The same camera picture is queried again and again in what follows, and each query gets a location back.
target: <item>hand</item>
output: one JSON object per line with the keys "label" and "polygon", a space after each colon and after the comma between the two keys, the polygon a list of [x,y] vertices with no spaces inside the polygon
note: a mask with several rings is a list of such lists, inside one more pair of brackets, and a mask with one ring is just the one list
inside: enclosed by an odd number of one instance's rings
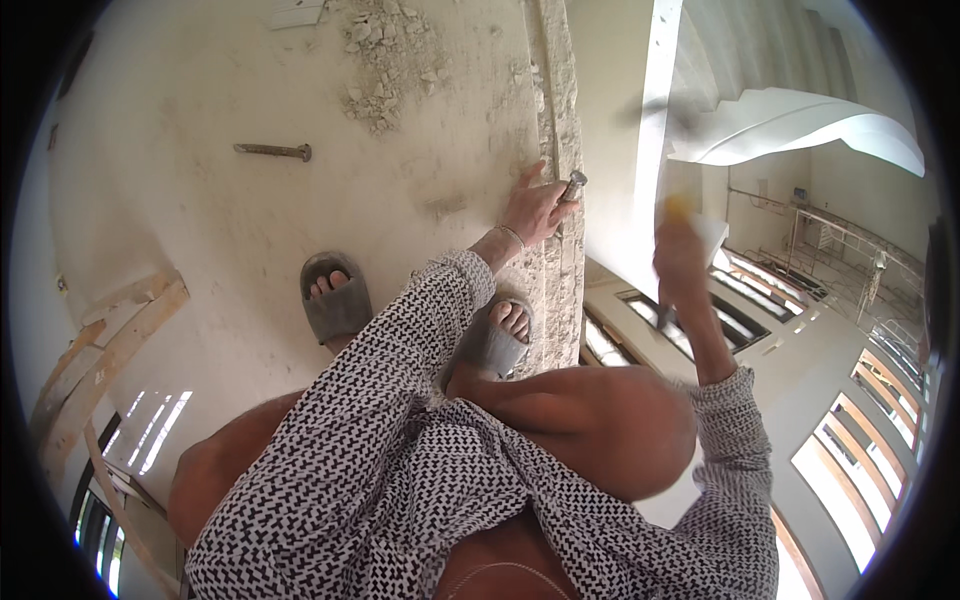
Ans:
{"label": "hand", "polygon": [[654,269],[660,276],[660,305],[709,307],[704,243],[685,217],[671,218],[656,233]]}
{"label": "hand", "polygon": [[530,182],[540,174],[545,164],[541,160],[520,176],[500,220],[500,224],[512,229],[528,248],[553,235],[560,222],[580,207],[579,202],[557,206],[557,199],[566,189],[566,181],[530,187]]}

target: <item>sandal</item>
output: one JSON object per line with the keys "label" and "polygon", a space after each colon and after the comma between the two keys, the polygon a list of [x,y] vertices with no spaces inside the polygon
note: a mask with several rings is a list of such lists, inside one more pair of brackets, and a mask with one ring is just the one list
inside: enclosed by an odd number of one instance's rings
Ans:
{"label": "sandal", "polygon": [[[335,290],[310,298],[317,277],[341,271],[349,281]],[[319,252],[303,263],[300,296],[310,328],[322,345],[334,336],[359,333],[373,319],[367,281],[356,263],[340,252]]]}
{"label": "sandal", "polygon": [[473,322],[464,333],[463,339],[453,352],[453,358],[446,363],[441,378],[440,389],[446,393],[446,386],[453,376],[453,369],[461,361],[475,365],[485,371],[496,372],[501,379],[505,378],[516,366],[516,363],[526,354],[530,343],[524,344],[516,337],[490,322],[490,311],[498,302],[519,304],[527,315],[531,331],[534,328],[534,313],[521,300],[507,296],[496,295],[486,306],[473,315]]}

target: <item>man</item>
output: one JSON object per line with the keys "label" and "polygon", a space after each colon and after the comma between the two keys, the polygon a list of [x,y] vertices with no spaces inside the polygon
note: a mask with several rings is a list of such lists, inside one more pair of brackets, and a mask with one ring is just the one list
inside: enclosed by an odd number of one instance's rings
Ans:
{"label": "man", "polygon": [[[537,320],[519,300],[488,302],[493,274],[577,208],[556,205],[563,182],[530,187],[542,166],[500,226],[414,274],[355,336],[366,309],[329,300],[365,290],[356,267],[304,267],[308,317],[336,358],[305,393],[180,459],[168,513],[202,597],[774,597],[753,372],[724,343],[686,222],[660,227],[654,265],[702,387],[642,367],[499,380]],[[448,362],[452,401],[427,410]],[[647,523],[630,502],[677,480],[697,425],[701,497],[672,530]]]}

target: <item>black and white patterned shirt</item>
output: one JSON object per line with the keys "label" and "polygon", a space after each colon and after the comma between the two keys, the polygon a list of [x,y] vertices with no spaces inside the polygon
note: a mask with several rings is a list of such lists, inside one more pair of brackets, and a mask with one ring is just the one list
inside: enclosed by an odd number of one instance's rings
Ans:
{"label": "black and white patterned shirt", "polygon": [[691,388],[705,463],[672,530],[598,491],[476,405],[425,410],[490,268],[448,252],[324,370],[210,517],[202,598],[429,598],[452,546],[532,500],[583,598],[773,598],[770,443],[753,372]]}

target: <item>foot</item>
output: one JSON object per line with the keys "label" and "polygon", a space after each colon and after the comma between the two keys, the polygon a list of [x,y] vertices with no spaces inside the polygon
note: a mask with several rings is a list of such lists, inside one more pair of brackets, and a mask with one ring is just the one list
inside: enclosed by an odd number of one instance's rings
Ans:
{"label": "foot", "polygon": [[[347,277],[342,271],[334,271],[331,273],[330,281],[327,281],[326,277],[324,276],[319,276],[317,277],[317,282],[310,286],[310,298],[319,298],[322,294],[332,292],[348,281],[349,277]],[[357,335],[355,333],[335,335],[324,342],[324,346],[326,346],[326,349],[330,350],[333,355],[336,356],[342,349],[346,348],[347,344],[349,344],[350,341],[356,336]]]}
{"label": "foot", "polygon": [[[493,326],[511,334],[518,342],[530,343],[530,320],[519,304],[506,301],[498,302],[490,309],[488,318]],[[453,368],[453,376],[450,377],[450,383],[446,386],[446,397],[450,399],[457,397],[470,398],[470,389],[474,383],[477,381],[497,381],[498,379],[499,375],[496,372],[485,371],[476,365],[460,362]]]}

